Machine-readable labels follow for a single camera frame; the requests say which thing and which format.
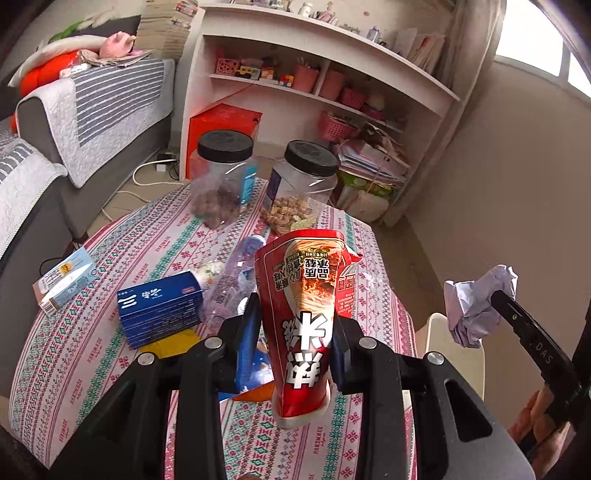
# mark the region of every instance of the black jar lid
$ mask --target black jar lid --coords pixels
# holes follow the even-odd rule
[[[330,177],[339,169],[339,161],[326,148],[306,140],[289,142],[285,159],[290,165],[316,177]]]
[[[252,157],[254,142],[234,130],[212,130],[199,139],[197,153],[215,163],[238,163]]]

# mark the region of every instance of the pink container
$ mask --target pink container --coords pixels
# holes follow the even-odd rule
[[[330,116],[328,112],[322,112],[318,120],[318,130],[322,138],[330,142],[340,142],[347,140],[357,129],[344,120]]]
[[[367,116],[375,118],[376,120],[381,120],[382,122],[386,120],[386,114],[384,112],[376,110],[375,108],[371,108],[367,103],[363,104],[363,106],[361,107],[361,111],[365,113]]]
[[[343,89],[344,82],[345,75],[335,70],[329,70],[326,72],[326,77],[324,78],[324,83],[322,84],[319,95],[322,98],[335,101],[339,97],[340,91]]]
[[[294,83],[291,88],[304,93],[310,93],[314,89],[314,85],[316,85],[319,74],[320,72],[318,70],[311,69],[305,65],[298,65],[295,68]]]
[[[363,107],[366,98],[367,96],[363,93],[353,90],[352,88],[345,87],[343,88],[343,93],[340,94],[340,103],[359,110],[361,107]]]

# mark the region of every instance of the white chair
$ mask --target white chair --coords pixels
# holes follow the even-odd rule
[[[415,341],[420,358],[426,352],[442,353],[484,400],[484,347],[464,348],[454,342],[447,328],[447,317],[441,313],[429,317],[427,324],[415,333]]]

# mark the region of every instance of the patterned tablecloth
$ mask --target patterned tablecloth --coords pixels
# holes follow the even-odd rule
[[[116,292],[189,266],[226,260],[243,237],[269,230],[258,215],[265,187],[258,181],[248,213],[213,231],[189,212],[189,188],[155,200],[104,227],[85,247],[100,281],[52,317],[39,315],[15,374],[10,398],[14,433],[51,465],[84,417],[138,355],[119,324]],[[356,292],[356,318],[366,335],[394,351],[414,355],[412,321],[391,291],[371,228],[327,207],[319,228],[337,229],[364,255]],[[220,404],[226,470],[233,479],[253,472],[264,479],[332,480],[355,474],[362,396],[333,395],[327,414],[308,426],[278,429],[270,403]],[[166,477],[173,477],[177,396],[169,415]],[[416,474],[412,414],[406,412],[408,476]]]

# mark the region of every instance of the books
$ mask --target books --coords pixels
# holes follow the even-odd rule
[[[416,28],[401,30],[396,35],[396,42],[392,50],[431,75],[435,71],[435,67],[441,56],[443,44],[445,43],[445,35],[440,33],[417,35],[415,31]]]
[[[153,48],[161,58],[180,59],[197,9],[194,0],[146,0],[135,49]]]
[[[345,143],[340,148],[339,160],[341,170],[359,177],[375,180],[386,186],[400,186],[406,183],[406,178],[399,171],[394,171],[392,161],[387,155],[383,155],[381,160],[368,158]]]
[[[394,45],[392,45],[392,51],[407,59],[414,45],[414,40],[417,38],[417,34],[418,29],[416,27],[407,28],[406,30],[398,32],[396,34]]]

